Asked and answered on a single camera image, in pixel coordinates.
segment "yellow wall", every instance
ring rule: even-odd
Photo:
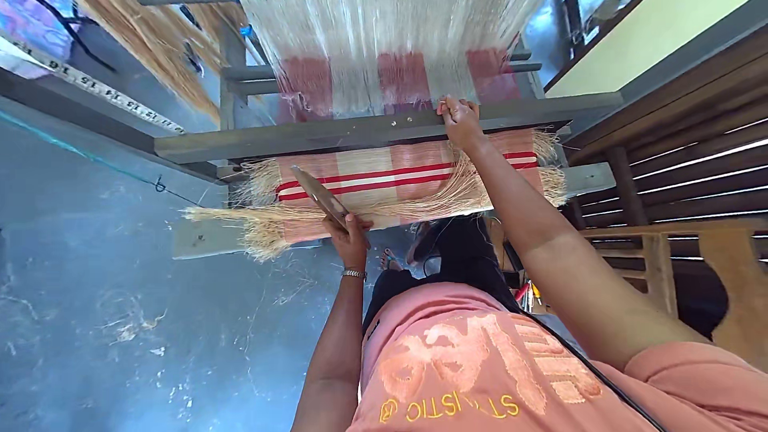
[[[746,1],[643,0],[547,97],[617,91]]]

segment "woman's left hand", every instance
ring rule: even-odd
[[[349,232],[328,217],[323,220],[323,226],[331,234],[331,241],[344,262],[344,268],[365,273],[369,245],[365,231],[373,226],[373,222],[361,221],[352,213],[346,216],[345,222]]]

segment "blue rope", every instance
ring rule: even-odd
[[[79,148],[76,148],[74,145],[71,145],[71,144],[69,144],[69,143],[67,143],[65,141],[62,141],[62,140],[60,140],[60,139],[58,139],[56,137],[53,137],[53,136],[51,136],[51,135],[41,131],[40,129],[35,128],[34,126],[28,125],[23,120],[20,120],[20,119],[14,117],[12,115],[9,115],[6,112],[0,111],[0,118],[2,118],[3,120],[7,121],[8,123],[11,123],[11,124],[15,125],[18,128],[24,129],[25,131],[29,131],[29,132],[37,135],[43,141],[49,142],[49,143],[55,145],[56,147],[63,148],[66,151],[71,151],[72,153],[80,155],[83,158],[88,159],[89,161],[96,162],[97,164],[102,164],[102,165],[106,166],[107,168],[110,168],[111,170],[114,170],[114,171],[119,172],[121,174],[127,175],[128,177],[133,178],[134,180],[138,180],[138,181],[140,181],[142,183],[146,183],[146,184],[151,184],[151,185],[154,186],[154,190],[155,191],[158,191],[158,192],[168,192],[169,194],[177,196],[177,197],[179,197],[179,198],[181,198],[181,199],[183,199],[183,200],[185,200],[187,202],[190,202],[191,204],[194,204],[194,205],[196,205],[198,207],[203,207],[203,206],[199,205],[197,202],[192,201],[192,200],[190,200],[188,198],[185,198],[185,197],[177,194],[176,192],[173,192],[170,189],[168,189],[165,186],[165,184],[160,182],[160,180],[163,178],[162,175],[157,178],[157,181],[149,181],[146,178],[142,178],[141,176],[138,176],[138,175],[136,175],[136,174],[134,174],[134,173],[132,173],[130,171],[125,171],[123,168],[120,168],[120,167],[118,167],[116,165],[113,165],[110,162],[107,162],[104,159],[98,157],[97,155],[94,155],[94,154],[89,153],[87,151],[84,151],[84,150],[81,150]]]

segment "red stripe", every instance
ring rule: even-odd
[[[512,164],[512,167],[514,169],[536,168],[537,166],[538,166],[538,162]],[[348,194],[350,192],[371,191],[373,189],[394,188],[395,186],[401,186],[404,184],[420,184],[420,183],[427,183],[429,181],[442,181],[442,180],[448,180],[450,177],[451,177],[451,174],[435,174],[435,175],[428,175],[426,177],[403,178],[401,180],[383,181],[381,183],[355,184],[353,186],[342,186],[341,188],[331,188],[329,189],[329,191],[334,195],[340,195],[340,194]],[[306,192],[301,191],[295,194],[278,196],[278,199],[279,201],[292,201],[292,200],[298,200],[301,198],[308,198],[308,197],[309,195],[307,195]]]
[[[516,153],[504,154],[504,158],[506,159],[535,158],[535,157],[536,157],[536,154],[533,151],[518,151]],[[385,177],[387,175],[411,174],[414,172],[432,171],[432,170],[450,168],[452,166],[453,166],[452,162],[445,162],[442,164],[422,165],[419,167],[398,168],[398,169],[389,170],[389,171],[361,172],[358,174],[345,174],[345,175],[336,175],[332,177],[321,177],[321,178],[318,178],[317,180],[322,184],[339,183],[341,181],[360,180],[363,178],[376,178],[376,177]],[[299,187],[298,181],[288,181],[278,186],[275,192],[279,193],[288,188],[298,188],[298,187]]]

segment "foot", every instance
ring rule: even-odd
[[[391,250],[384,249],[384,252],[382,252],[382,256],[380,258],[381,260],[381,268],[382,270],[402,270],[402,265],[400,265],[399,262],[397,262],[397,258],[395,257],[395,254],[392,253]]]
[[[429,233],[431,226],[432,224],[429,221],[424,221],[419,224],[418,228],[416,228],[416,235],[413,240],[413,244],[411,245],[411,248],[408,250],[408,254],[406,255],[406,263],[408,263],[408,265],[418,264],[419,260],[415,256],[416,248],[422,243],[422,240],[424,240],[424,237],[426,237],[427,233]]]

